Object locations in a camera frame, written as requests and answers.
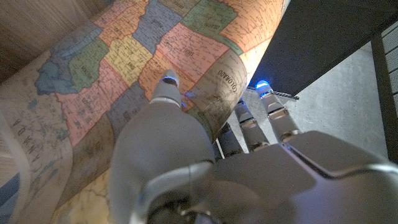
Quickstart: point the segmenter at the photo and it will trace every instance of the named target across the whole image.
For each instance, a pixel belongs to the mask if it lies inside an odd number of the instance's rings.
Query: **orange state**
[[[220,34],[235,42],[243,52],[270,39],[282,19],[283,0],[223,0],[238,16]]]
[[[163,36],[157,50],[197,82],[229,47],[178,23]]]
[[[137,30],[139,17],[145,14],[147,4],[148,2],[139,2],[123,11],[98,37],[110,46],[113,40],[132,35]]]
[[[99,77],[89,88],[75,94],[57,94],[67,121],[69,139],[76,146],[87,132],[111,109],[127,85],[105,59],[99,63]]]
[[[114,21],[115,18],[120,15],[120,13],[134,4],[135,2],[131,1],[115,2],[110,9],[108,9],[106,12],[104,12],[104,14],[94,21],[94,24],[100,28],[105,28],[110,22]]]
[[[146,63],[139,75],[139,85],[145,91],[148,100],[151,99],[156,84],[163,77],[163,73],[167,69],[172,69],[180,78],[180,93],[184,94],[189,91],[195,83],[176,66],[171,64],[158,50],[154,56]]]

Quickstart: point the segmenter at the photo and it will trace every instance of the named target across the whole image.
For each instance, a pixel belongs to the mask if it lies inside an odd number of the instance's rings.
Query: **robotic hand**
[[[268,83],[257,92],[279,143],[269,145],[241,100],[235,113],[251,153],[215,162],[167,70],[115,145],[109,192],[118,223],[398,223],[397,166],[301,133]]]

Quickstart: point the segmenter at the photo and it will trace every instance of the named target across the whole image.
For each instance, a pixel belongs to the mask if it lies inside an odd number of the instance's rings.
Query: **blue led light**
[[[163,77],[162,80],[163,80],[163,79],[166,79],[166,78],[172,79],[172,80],[174,80],[175,82],[177,82],[177,79],[175,79],[175,78],[173,78],[173,77]]]
[[[269,85],[269,84],[267,83],[267,81],[261,80],[261,81],[259,81],[259,82],[257,83],[256,89],[258,89],[258,88],[260,88],[260,87],[263,87],[263,86],[267,86],[267,85]]]

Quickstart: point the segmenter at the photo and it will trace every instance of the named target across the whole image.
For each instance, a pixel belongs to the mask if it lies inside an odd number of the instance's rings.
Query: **green state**
[[[220,32],[237,16],[234,10],[225,3],[201,0],[184,17],[182,24],[190,29],[224,43],[235,53],[241,55],[242,49],[232,40],[220,35]]]
[[[108,46],[99,38],[95,38],[73,57],[68,65],[72,76],[72,88],[81,91],[90,87],[98,79],[100,61],[108,53]]]

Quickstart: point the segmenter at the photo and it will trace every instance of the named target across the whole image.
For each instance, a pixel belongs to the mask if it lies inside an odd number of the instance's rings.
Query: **gray floor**
[[[321,131],[387,157],[370,43],[324,74],[298,96],[298,101],[283,100],[302,131]],[[243,98],[268,140],[272,144],[276,143],[257,93],[246,90]],[[234,113],[228,122],[247,151]]]

